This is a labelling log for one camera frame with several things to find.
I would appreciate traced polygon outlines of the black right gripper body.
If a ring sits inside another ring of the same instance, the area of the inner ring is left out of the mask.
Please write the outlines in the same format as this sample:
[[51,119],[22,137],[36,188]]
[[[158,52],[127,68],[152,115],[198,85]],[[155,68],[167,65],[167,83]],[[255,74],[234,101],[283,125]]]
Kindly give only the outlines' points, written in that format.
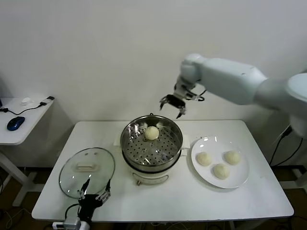
[[185,108],[185,102],[172,94],[166,96],[166,103],[176,108]]

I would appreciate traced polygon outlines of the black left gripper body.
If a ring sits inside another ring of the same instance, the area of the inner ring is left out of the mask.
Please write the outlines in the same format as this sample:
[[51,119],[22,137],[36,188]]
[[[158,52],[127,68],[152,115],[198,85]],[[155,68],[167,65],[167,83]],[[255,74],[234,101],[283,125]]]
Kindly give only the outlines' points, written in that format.
[[80,211],[78,217],[81,221],[91,222],[94,211],[103,205],[103,201],[100,200],[99,195],[87,194],[85,198],[80,198],[78,203],[80,205]]

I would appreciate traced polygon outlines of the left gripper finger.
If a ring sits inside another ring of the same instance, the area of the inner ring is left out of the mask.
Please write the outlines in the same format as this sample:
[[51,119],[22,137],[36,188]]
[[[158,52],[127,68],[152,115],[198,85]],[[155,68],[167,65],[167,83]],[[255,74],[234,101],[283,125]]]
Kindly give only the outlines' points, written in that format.
[[107,182],[107,185],[105,187],[105,191],[102,194],[98,195],[96,197],[96,200],[101,201],[102,203],[105,203],[110,198],[110,196],[111,196],[110,182],[111,182],[111,180],[109,179],[108,182]]
[[81,186],[81,189],[78,190],[78,199],[79,200],[85,199],[85,193],[86,193],[86,190],[87,190],[89,183],[90,183],[90,178],[88,178],[87,181]]

